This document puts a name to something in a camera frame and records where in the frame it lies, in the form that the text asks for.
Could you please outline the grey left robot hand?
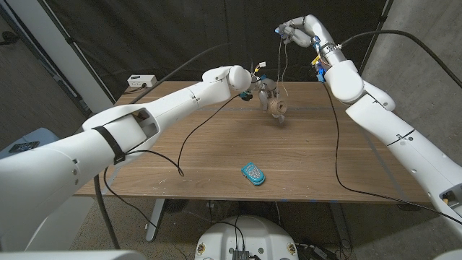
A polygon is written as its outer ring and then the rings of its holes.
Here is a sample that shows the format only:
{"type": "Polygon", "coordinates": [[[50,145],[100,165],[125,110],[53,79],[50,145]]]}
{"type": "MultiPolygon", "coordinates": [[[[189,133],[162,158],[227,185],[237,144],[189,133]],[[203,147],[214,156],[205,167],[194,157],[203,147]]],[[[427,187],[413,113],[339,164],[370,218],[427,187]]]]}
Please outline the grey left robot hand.
{"type": "Polygon", "coordinates": [[[281,98],[279,88],[274,80],[259,77],[250,85],[250,91],[258,95],[261,110],[282,123],[285,119],[287,104],[281,98]]]}

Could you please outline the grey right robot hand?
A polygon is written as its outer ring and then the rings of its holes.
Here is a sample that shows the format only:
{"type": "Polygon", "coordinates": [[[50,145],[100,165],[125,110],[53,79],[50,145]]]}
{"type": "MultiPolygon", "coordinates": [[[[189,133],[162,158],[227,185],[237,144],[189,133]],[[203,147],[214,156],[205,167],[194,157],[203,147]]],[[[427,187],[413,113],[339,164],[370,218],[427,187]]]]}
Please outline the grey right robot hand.
{"type": "Polygon", "coordinates": [[[303,48],[313,47],[322,60],[330,66],[346,60],[325,26],[312,14],[280,24],[275,29],[275,33],[282,37],[285,44],[296,43],[303,48]]]}

